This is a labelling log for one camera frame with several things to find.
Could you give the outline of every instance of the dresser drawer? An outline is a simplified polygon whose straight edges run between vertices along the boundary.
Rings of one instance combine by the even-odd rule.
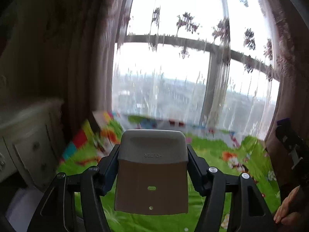
[[[7,151],[3,138],[0,137],[0,182],[15,172],[17,172],[17,169]]]
[[[19,172],[23,171],[23,175],[28,176],[35,186],[41,189],[47,187],[54,177],[57,165],[47,126],[37,125],[29,128],[26,134],[8,139],[8,142],[6,138],[5,141],[7,145],[10,144],[10,152],[14,153],[19,161]]]

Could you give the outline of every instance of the window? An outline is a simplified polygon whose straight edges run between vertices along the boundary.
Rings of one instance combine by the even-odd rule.
[[[127,23],[119,31],[125,34],[118,34],[123,45],[115,46],[113,110],[198,125],[218,107],[218,128],[265,137],[279,79],[270,77],[272,61],[264,54],[271,35],[260,0],[125,3]],[[214,32],[226,16],[231,61],[224,94],[216,100],[224,49]]]

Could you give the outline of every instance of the black bracket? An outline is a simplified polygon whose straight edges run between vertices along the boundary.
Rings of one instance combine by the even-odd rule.
[[[105,196],[114,184],[119,147],[115,145],[109,156],[82,174],[57,174],[35,211],[27,232],[77,232],[74,192],[81,193],[86,231],[110,232],[100,196]],[[219,230],[227,192],[232,192],[228,232],[276,230],[264,198],[249,174],[224,174],[197,156],[190,145],[187,145],[187,149],[188,173],[194,189],[201,196],[206,196],[195,232]]]
[[[292,170],[305,195],[309,195],[309,147],[292,128],[289,118],[277,121],[276,137],[293,160]]]

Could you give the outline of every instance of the human hand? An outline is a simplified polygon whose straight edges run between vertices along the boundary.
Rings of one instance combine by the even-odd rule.
[[[291,225],[295,222],[299,217],[300,214],[298,212],[293,212],[287,216],[289,213],[289,206],[293,199],[295,198],[300,186],[294,188],[291,193],[284,199],[281,206],[278,208],[273,220],[275,223],[281,222],[284,225]]]

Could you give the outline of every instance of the finger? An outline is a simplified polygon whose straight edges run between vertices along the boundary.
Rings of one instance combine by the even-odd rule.
[[[292,226],[293,224],[295,224],[298,219],[301,217],[299,212],[293,212],[291,214],[289,214],[287,217],[284,217],[281,221],[281,223],[283,225],[286,226]]]
[[[276,212],[276,219],[274,221],[276,223],[279,223],[282,218],[284,218],[288,214],[288,206],[287,205],[281,205],[279,209]]]
[[[275,213],[275,216],[273,217],[273,220],[276,221],[278,215],[281,213],[281,206],[277,209],[277,212]]]
[[[296,196],[296,194],[297,194],[297,192],[298,192],[298,190],[299,190],[299,187],[300,187],[300,186],[297,186],[296,188],[294,188],[294,189],[291,191],[291,193],[288,195],[288,202],[291,202],[291,201],[295,198],[295,196]]]

